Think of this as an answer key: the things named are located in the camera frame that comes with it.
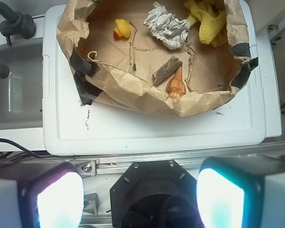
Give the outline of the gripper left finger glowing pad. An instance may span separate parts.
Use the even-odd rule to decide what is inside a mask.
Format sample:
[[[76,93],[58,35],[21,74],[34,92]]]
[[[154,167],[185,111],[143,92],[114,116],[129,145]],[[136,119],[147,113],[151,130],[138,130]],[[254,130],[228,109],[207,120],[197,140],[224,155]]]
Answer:
[[[83,205],[75,165],[0,162],[0,228],[77,228]]]

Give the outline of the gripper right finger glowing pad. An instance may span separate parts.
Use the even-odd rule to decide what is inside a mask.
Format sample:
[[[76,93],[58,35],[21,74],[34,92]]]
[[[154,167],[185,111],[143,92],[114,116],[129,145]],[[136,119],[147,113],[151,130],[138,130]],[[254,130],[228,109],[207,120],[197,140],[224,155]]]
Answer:
[[[285,228],[285,155],[208,157],[196,190],[208,228]]]

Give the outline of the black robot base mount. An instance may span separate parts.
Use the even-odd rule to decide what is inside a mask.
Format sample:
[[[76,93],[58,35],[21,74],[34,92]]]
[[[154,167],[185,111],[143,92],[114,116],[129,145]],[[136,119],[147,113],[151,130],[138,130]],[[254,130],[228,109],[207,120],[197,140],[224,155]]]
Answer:
[[[197,180],[174,160],[134,162],[110,189],[114,228],[202,228]]]

